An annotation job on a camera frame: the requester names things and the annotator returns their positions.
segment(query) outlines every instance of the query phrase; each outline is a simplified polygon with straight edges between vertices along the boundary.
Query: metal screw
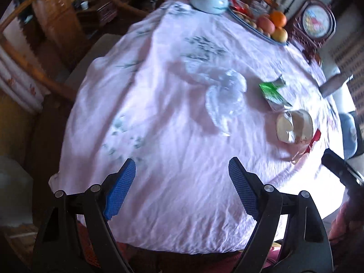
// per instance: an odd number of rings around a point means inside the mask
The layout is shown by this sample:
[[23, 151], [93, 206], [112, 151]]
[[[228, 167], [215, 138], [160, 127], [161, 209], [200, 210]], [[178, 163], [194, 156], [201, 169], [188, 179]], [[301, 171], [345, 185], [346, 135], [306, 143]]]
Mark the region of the metal screw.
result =
[[274, 191], [274, 188], [271, 185], [265, 185], [264, 186], [264, 190], [266, 190], [267, 192], [273, 192]]
[[62, 196], [63, 196], [63, 191], [62, 191], [62, 190], [58, 190], [56, 193], [54, 193], [54, 196], [55, 196], [56, 198], [60, 198], [60, 197], [62, 197]]
[[98, 192], [101, 189], [100, 185], [92, 185], [91, 186], [91, 192]]
[[301, 195], [302, 195], [302, 197], [304, 197], [304, 198], [309, 198], [309, 197], [310, 197], [310, 193], [308, 193], [307, 191], [302, 191], [302, 192], [301, 192]]

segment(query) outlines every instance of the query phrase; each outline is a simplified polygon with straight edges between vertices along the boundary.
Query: bowl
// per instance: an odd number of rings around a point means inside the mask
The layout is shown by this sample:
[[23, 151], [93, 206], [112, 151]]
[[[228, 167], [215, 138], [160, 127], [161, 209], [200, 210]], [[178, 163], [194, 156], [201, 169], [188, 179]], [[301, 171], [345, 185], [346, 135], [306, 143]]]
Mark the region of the bowl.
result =
[[228, 0], [190, 0], [190, 3], [196, 9], [211, 14], [224, 13], [229, 7]]

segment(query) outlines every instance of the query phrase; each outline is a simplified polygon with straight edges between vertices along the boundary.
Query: floral cloth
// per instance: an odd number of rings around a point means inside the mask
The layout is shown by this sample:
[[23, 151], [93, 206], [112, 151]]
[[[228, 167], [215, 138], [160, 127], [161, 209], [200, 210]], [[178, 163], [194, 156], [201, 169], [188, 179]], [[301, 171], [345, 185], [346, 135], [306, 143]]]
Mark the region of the floral cloth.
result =
[[[0, 21], [2, 22], [6, 19], [14, 8], [15, 4], [12, 1]], [[17, 18], [8, 25], [4, 35], [13, 47], [25, 56], [28, 61], [36, 65], [37, 68], [40, 67], [23, 35]], [[41, 112], [43, 96], [47, 93], [47, 90], [18, 67], [1, 47], [0, 88], [29, 113]]]
[[[242, 112], [221, 136], [205, 108], [209, 85], [195, 81], [185, 60], [234, 69], [246, 79]], [[281, 95], [305, 109], [322, 136], [310, 155], [292, 165], [298, 146], [280, 142], [277, 114], [259, 83], [280, 74]], [[193, 9], [188, 0], [168, 0], [90, 65], [72, 108], [53, 191], [84, 192], [136, 162], [128, 195], [109, 225], [115, 240], [150, 250], [179, 253], [235, 251], [245, 247], [255, 225], [228, 174], [238, 157], [263, 183], [298, 194], [307, 190], [322, 217], [341, 204], [344, 188], [321, 167], [324, 150], [343, 155], [340, 120], [325, 81], [293, 46], [263, 41], [230, 19]], [[282, 217], [277, 239], [283, 238]]]

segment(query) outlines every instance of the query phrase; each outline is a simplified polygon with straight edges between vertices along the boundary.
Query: crumpled plastic wrap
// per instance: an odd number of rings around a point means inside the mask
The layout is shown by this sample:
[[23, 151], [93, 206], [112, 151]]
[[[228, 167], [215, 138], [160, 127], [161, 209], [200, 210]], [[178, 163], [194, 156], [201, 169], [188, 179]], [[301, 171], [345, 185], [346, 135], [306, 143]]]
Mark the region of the crumpled plastic wrap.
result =
[[233, 69], [211, 66], [200, 60], [186, 59], [186, 71], [201, 84], [209, 85], [206, 110], [225, 137], [230, 136], [228, 122], [243, 112], [246, 80]]

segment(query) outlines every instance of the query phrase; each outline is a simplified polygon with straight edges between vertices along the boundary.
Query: plate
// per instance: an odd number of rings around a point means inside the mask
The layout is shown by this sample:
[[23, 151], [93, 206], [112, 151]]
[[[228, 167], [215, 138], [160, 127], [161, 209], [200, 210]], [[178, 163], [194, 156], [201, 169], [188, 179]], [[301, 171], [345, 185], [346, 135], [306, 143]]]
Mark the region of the plate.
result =
[[258, 32], [255, 28], [253, 28], [251, 25], [249, 25], [248, 23], [246, 23], [245, 21], [243, 21], [239, 16], [237, 16], [233, 10], [231, 10], [230, 8], [228, 8], [228, 13], [230, 13], [230, 15], [235, 18], [243, 27], [245, 27], [247, 30], [249, 30], [251, 33], [257, 35], [259, 38], [263, 39], [264, 41], [267, 41], [273, 45], [278, 45], [278, 46], [286, 46], [287, 42], [285, 43], [281, 43], [281, 42], [277, 42], [274, 41], [273, 39], [270, 39], [266, 36], [264, 36], [262, 33]]

